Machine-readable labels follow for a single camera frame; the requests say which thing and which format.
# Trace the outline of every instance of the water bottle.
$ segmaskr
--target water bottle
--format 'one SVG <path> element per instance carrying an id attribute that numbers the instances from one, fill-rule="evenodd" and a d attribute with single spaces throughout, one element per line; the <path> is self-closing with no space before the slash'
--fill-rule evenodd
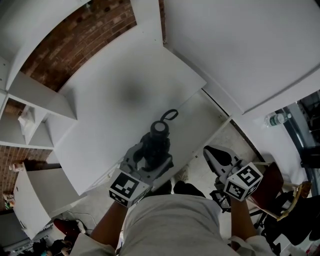
<path id="1" fill-rule="evenodd" d="M 264 119 L 264 124 L 266 127 L 277 126 L 284 124 L 288 119 L 291 118 L 291 114 L 279 113 L 273 115 L 267 115 Z"/>

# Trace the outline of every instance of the fiducial marker cube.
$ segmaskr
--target fiducial marker cube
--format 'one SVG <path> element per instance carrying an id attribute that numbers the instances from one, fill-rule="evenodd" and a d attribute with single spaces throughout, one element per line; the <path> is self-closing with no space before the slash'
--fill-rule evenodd
<path id="1" fill-rule="evenodd" d="M 115 168 L 107 186 L 109 196 L 128 208 L 139 201 L 152 188 L 118 168 Z"/>
<path id="2" fill-rule="evenodd" d="M 261 172 L 250 162 L 227 178 L 223 191 L 229 196 L 243 201 L 257 189 L 262 178 Z"/>

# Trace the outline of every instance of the white cabinet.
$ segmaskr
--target white cabinet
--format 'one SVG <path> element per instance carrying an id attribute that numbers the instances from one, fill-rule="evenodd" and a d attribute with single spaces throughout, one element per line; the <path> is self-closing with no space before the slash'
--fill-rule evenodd
<path id="1" fill-rule="evenodd" d="M 24 112 L 30 112 L 33 119 L 30 124 L 23 127 L 18 121 L 18 116 L 4 112 L 8 99 L 26 104 Z M 0 145 L 52 150 L 54 144 L 77 123 L 77 119 L 63 95 L 22 72 L 18 73 L 8 91 L 0 89 L 0 106 L 2 106 L 0 110 Z M 52 127 L 45 124 L 46 119 L 64 124 L 62 131 L 58 134 L 52 134 Z"/>
<path id="2" fill-rule="evenodd" d="M 30 239 L 86 196 L 77 194 L 61 168 L 19 172 L 13 193 L 13 210 Z"/>

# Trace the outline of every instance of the white panel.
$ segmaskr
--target white panel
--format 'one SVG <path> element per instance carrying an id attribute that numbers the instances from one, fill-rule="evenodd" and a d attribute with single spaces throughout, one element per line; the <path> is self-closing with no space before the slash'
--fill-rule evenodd
<path id="1" fill-rule="evenodd" d="M 51 114 L 76 119 L 66 98 L 19 72 L 14 79 L 9 97 L 28 106 L 43 108 Z"/>
<path id="2" fill-rule="evenodd" d="M 9 71 L 9 62 L 0 56 L 0 90 L 6 89 L 8 71 Z"/>
<path id="3" fill-rule="evenodd" d="M 211 95 L 211 97 L 220 105 L 223 106 L 223 110 L 226 111 L 229 115 L 243 114 L 244 111 L 240 106 L 235 102 L 235 100 L 226 92 L 226 90 L 208 73 L 201 70 L 193 62 L 187 59 L 185 56 L 181 55 L 179 52 L 173 50 L 173 53 L 184 61 L 190 68 L 198 73 L 207 84 L 203 89 Z"/>
<path id="4" fill-rule="evenodd" d="M 57 156 L 54 151 L 51 151 L 51 153 L 49 154 L 48 158 L 45 161 L 49 165 L 59 164 L 59 160 L 57 159 Z"/>
<path id="5" fill-rule="evenodd" d="M 61 168 L 29 171 L 27 174 L 35 193 L 49 215 L 85 196 L 77 194 Z"/>
<path id="6" fill-rule="evenodd" d="M 78 124 L 55 149 L 81 194 L 148 132 L 205 85 L 191 68 L 139 27 L 118 37 L 86 62 L 61 93 Z"/>
<path id="7" fill-rule="evenodd" d="M 169 45 L 208 74 L 216 92 L 224 91 L 215 97 L 224 109 L 233 100 L 243 112 L 254 108 L 320 62 L 314 0 L 166 0 L 164 6 Z"/>
<path id="8" fill-rule="evenodd" d="M 53 114 L 49 115 L 45 121 L 50 139 L 55 147 L 59 145 L 76 124 L 76 120 Z"/>
<path id="9" fill-rule="evenodd" d="M 134 17 L 149 40 L 163 45 L 159 0 L 131 0 Z"/>
<path id="10" fill-rule="evenodd" d="M 41 149 L 44 149 L 44 148 L 53 149 L 54 146 L 49 137 L 47 127 L 43 122 L 39 124 L 38 128 L 34 132 L 29 145 L 31 146 L 31 148 L 39 147 Z"/>
<path id="11" fill-rule="evenodd" d="M 2 95 L 6 94 L 6 95 L 5 95 L 5 97 L 4 97 L 4 100 L 3 100 L 3 102 L 2 102 L 2 106 L 1 106 L 1 108 L 0 108 L 0 118 L 2 117 L 2 114 L 3 114 L 3 112 L 5 111 L 5 108 L 6 108 L 8 99 L 9 99 L 9 95 L 8 95 L 6 92 L 1 91 L 1 94 L 2 94 Z"/>
<path id="12" fill-rule="evenodd" d="M 0 89 L 0 109 L 2 108 L 3 105 L 7 103 L 6 97 L 7 97 L 7 93 Z"/>
<path id="13" fill-rule="evenodd" d="M 32 139 L 33 135 L 35 134 L 38 126 L 40 125 L 40 123 L 43 121 L 44 117 L 47 114 L 47 111 L 44 110 L 43 108 L 40 107 L 26 107 L 28 108 L 28 111 L 31 112 L 34 123 L 32 125 L 28 125 L 25 129 L 24 129 L 24 138 L 25 138 L 25 143 L 29 144 L 30 140 Z"/>
<path id="14" fill-rule="evenodd" d="M 51 220 L 41 204 L 26 171 L 19 172 L 14 186 L 14 213 L 26 227 L 24 231 L 33 239 Z"/>
<path id="15" fill-rule="evenodd" d="M 0 145 L 34 149 L 53 149 L 45 124 L 41 123 L 29 145 L 21 132 L 18 117 L 4 113 L 0 119 Z"/>
<path id="16" fill-rule="evenodd" d="M 8 90 L 18 71 L 45 36 L 89 0 L 7 0 L 0 19 L 0 54 L 11 62 Z"/>
<path id="17" fill-rule="evenodd" d="M 294 86 L 282 91 L 275 97 L 269 99 L 267 102 L 257 106 L 256 108 L 244 113 L 251 119 L 267 115 L 271 112 L 284 108 L 310 94 L 320 90 L 320 69 L 305 77 L 302 81 Z"/>

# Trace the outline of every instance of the floor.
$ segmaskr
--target floor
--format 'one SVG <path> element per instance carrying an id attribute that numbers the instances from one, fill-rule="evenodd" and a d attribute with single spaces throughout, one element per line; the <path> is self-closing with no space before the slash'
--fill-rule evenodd
<path id="1" fill-rule="evenodd" d="M 224 128 L 219 136 L 211 142 L 211 144 L 230 148 L 234 150 L 240 158 L 249 162 L 257 158 L 251 147 L 230 123 Z M 188 165 L 188 182 L 195 185 L 207 198 L 211 199 L 209 194 L 213 190 L 216 190 L 214 186 L 216 175 L 211 172 L 204 157 L 199 155 Z M 89 191 L 88 196 L 73 207 L 70 210 L 71 213 L 64 213 L 63 217 L 68 219 L 80 219 L 90 233 L 91 230 L 95 228 L 95 223 L 98 223 L 102 219 L 112 203 L 113 200 L 108 196 L 107 187 L 101 185 Z M 219 220 L 221 236 L 224 239 L 228 239 L 231 236 L 231 216 L 226 212 L 220 214 Z"/>

